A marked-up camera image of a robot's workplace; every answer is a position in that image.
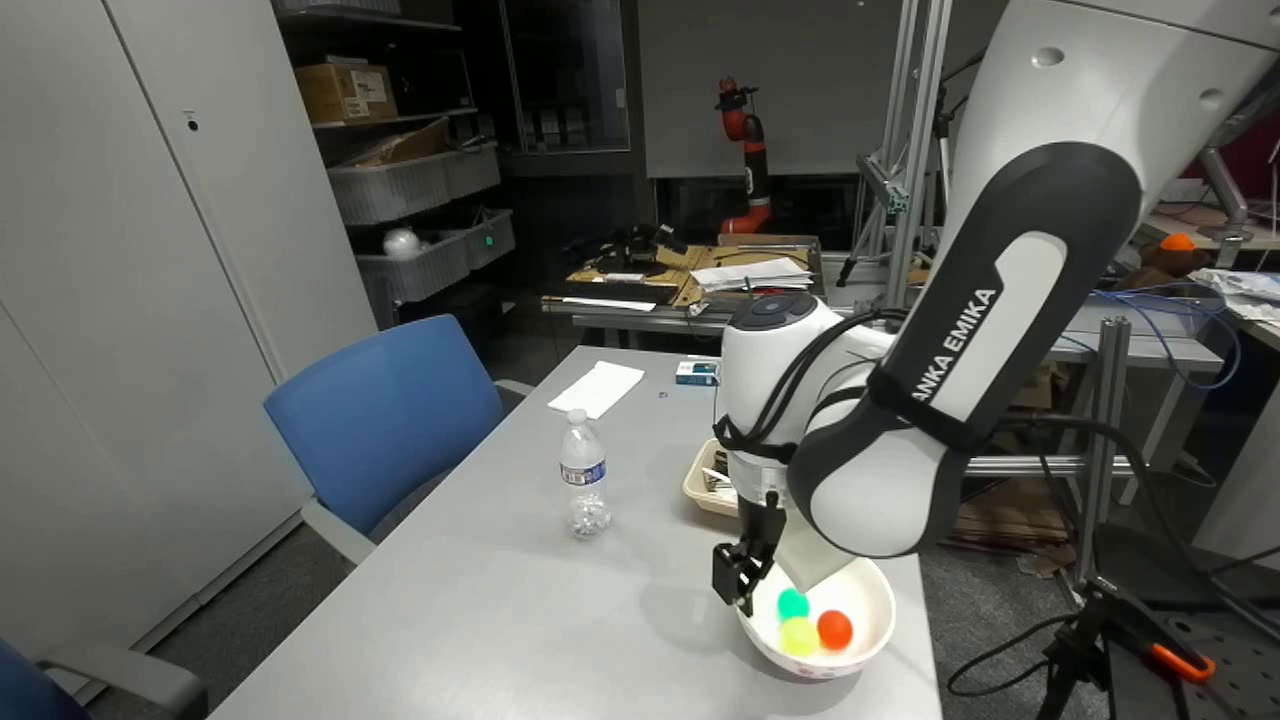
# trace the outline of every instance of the blue chair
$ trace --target blue chair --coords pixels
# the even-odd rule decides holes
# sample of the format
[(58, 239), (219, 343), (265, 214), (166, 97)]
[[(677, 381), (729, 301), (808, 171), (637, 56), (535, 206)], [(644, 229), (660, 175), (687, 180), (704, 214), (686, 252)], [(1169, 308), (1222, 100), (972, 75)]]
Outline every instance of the blue chair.
[(456, 469), (505, 415), (491, 381), (452, 316), (387, 329), (326, 356), (265, 406), (316, 499), (300, 510), (361, 565), (385, 519)]
[(0, 720), (89, 720), (89, 712), (45, 675), (49, 666), (140, 696), (166, 715), (203, 715), (203, 683), (166, 660), (89, 645), (22, 657), (0, 641)]

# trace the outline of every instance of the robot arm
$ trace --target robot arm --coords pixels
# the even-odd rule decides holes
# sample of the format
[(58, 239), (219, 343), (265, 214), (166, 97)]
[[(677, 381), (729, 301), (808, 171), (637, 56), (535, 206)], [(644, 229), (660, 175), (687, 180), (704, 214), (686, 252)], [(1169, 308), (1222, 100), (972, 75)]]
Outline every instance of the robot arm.
[[(853, 554), (919, 543), (955, 490), (950, 462), (1273, 66), (1267, 11), (1261, 0), (1008, 5), (959, 127), (945, 257), (903, 329), (839, 329), (812, 308), (786, 329), (726, 331), (718, 434), (745, 507), (745, 541), (718, 549), (729, 605), (797, 519)], [(766, 422), (780, 384), (797, 389), (793, 405)]]
[(719, 123), (734, 142), (745, 146), (749, 169), (749, 210), (729, 214), (726, 231), (761, 231), (772, 214), (770, 199), (770, 142), (766, 142), (766, 120), (751, 106), (755, 88), (738, 82), (734, 75), (719, 78)]

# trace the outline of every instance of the floor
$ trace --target floor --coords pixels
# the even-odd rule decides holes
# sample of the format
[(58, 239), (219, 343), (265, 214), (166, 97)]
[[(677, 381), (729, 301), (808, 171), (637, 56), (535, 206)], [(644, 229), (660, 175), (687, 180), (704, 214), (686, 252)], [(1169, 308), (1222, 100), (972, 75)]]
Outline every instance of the floor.
[[(516, 308), (500, 322), (473, 322), (476, 347), (491, 375), (542, 381), (562, 363), (580, 331), (564, 316), (543, 316), (535, 294), (516, 294)], [(226, 700), (320, 601), (340, 582), (347, 565), (309, 528), (292, 531), (249, 574), (241, 574), (219, 601), (176, 628), (156, 657), (200, 672), (213, 687), (213, 704)], [(1038, 554), (988, 554), (959, 549), (933, 549), (924, 565), (929, 611), (938, 637), (942, 679), (968, 657), (1017, 637), (1026, 624), (1067, 611), (1065, 588), (1046, 573)], [(1042, 660), (1046, 637), (993, 660), (972, 683), (993, 683), (1026, 662)], [(959, 715), (1034, 715), (1042, 704), (1042, 675), (988, 696), (952, 704)], [(99, 720), (151, 720), (143, 704), (103, 696), (94, 708)], [(1098, 720), (1106, 696), (1076, 692), (1067, 720)]]

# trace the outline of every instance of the gray cabinet door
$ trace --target gray cabinet door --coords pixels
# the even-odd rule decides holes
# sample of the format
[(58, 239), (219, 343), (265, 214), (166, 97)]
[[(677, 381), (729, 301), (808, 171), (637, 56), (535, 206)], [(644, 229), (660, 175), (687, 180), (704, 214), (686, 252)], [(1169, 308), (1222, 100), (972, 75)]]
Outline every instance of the gray cabinet door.
[(0, 88), (0, 637), (136, 641), (304, 490), (103, 5), (6, 0)]
[(275, 381), (373, 308), (270, 0), (103, 0)]

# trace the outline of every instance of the chair backrest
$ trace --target chair backrest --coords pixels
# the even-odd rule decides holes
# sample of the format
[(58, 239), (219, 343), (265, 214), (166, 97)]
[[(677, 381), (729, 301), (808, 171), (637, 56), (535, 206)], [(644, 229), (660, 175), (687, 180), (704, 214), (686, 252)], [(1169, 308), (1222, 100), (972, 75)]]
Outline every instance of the chair backrest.
[(89, 720), (37, 662), (0, 641), (0, 720)]
[(452, 316), (340, 347), (282, 384), (265, 406), (316, 499), (361, 531), (462, 462), (505, 412)]

